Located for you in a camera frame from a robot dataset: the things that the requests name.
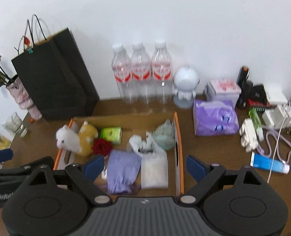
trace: white robot figurine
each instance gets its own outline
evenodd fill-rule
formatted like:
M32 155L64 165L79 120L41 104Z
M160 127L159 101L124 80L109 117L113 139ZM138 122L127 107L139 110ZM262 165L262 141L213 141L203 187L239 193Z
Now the white robot figurine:
M195 102L195 89L199 81L196 71L189 66L178 69L174 76L174 104L183 109L191 108Z

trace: yellow plush toy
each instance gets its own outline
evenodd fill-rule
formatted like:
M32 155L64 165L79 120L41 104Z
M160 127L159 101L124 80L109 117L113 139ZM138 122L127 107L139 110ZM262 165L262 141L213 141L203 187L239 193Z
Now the yellow plush toy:
M97 129L85 121L80 128L78 133L78 137L80 140L80 152L77 155L80 156L88 156L92 153L92 146L94 143L94 139L99 136Z

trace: plastic bottle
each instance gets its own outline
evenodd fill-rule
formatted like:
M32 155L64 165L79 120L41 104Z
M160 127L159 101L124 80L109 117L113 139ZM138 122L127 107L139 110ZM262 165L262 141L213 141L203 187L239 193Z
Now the plastic bottle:
M172 98L172 58L167 51L165 40L156 40L155 49L151 64L156 82L156 97L165 104Z
M138 93L131 75L131 61L121 43L113 45L114 57L111 67L114 72L121 99L132 104L138 98Z
M259 141L263 141L264 140L264 133L263 133L263 129L261 127L261 121L260 121L260 118L258 116L258 113L257 113L256 109L255 108L251 108L248 111L248 116L253 121L254 128L255 128L256 134L257 134L257 136L259 138Z
M152 76L151 58L142 42L132 44L132 74L137 86L139 98L145 104L155 97L155 82Z

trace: stuffed animal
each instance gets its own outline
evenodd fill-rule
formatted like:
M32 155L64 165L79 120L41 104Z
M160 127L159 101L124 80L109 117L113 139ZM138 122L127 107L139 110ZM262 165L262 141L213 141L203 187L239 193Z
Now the stuffed animal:
M92 153L94 138L98 136L97 129L87 121L83 123L78 134L64 125L56 133L57 147L80 156L88 156Z

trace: purple package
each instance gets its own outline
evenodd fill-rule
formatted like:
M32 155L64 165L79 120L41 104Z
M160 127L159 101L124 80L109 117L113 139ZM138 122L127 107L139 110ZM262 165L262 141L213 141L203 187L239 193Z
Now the purple package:
M231 100L195 100L194 129L197 136L236 134L239 130L237 115Z

